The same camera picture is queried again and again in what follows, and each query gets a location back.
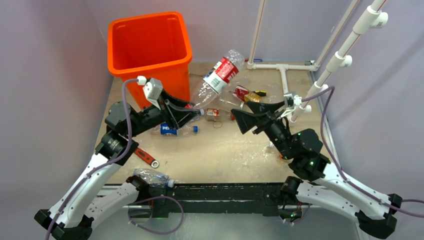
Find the red cap small bottle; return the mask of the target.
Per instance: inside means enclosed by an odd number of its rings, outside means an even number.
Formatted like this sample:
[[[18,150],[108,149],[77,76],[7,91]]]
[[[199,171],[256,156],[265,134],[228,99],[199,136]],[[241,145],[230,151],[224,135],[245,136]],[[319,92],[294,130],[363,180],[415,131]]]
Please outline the red cap small bottle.
[[[206,108],[204,110],[204,118],[207,121],[213,122],[226,122],[235,120],[234,115],[230,111],[219,108]]]

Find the red white label bottle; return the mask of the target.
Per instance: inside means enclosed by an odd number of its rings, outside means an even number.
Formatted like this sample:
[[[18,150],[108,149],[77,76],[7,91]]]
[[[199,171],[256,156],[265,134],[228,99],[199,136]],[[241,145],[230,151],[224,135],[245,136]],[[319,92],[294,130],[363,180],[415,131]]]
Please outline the red white label bottle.
[[[240,52],[229,50],[192,91],[190,106],[203,109],[213,102],[240,72],[244,63],[245,57]]]

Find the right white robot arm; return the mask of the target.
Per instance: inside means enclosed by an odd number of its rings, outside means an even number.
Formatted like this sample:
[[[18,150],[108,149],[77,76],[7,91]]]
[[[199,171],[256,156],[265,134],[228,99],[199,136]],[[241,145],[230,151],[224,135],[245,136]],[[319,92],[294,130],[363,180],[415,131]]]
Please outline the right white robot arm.
[[[337,162],[321,154],[323,143],[313,129],[292,134],[287,117],[278,111],[283,105],[248,102],[252,112],[231,110],[242,134],[265,133],[281,156],[291,160],[288,166],[299,184],[283,187],[282,200],[320,206],[352,220],[370,236],[387,239],[396,229],[394,215],[402,198],[374,190],[342,171]]]

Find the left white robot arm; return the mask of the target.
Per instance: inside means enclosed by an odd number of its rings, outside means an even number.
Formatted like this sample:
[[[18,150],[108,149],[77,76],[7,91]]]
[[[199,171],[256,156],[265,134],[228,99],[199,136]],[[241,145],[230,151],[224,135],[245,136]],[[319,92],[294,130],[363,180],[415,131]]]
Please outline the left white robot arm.
[[[131,176],[102,199],[96,197],[138,148],[135,136],[162,123],[178,130],[204,112],[164,90],[149,90],[147,95],[154,103],[142,111],[135,111],[126,99],[109,108],[105,119],[106,133],[82,174],[55,205],[35,214],[36,222],[47,231],[47,239],[86,240],[94,229],[123,206],[133,202],[142,205],[148,201],[148,184],[138,176]]]

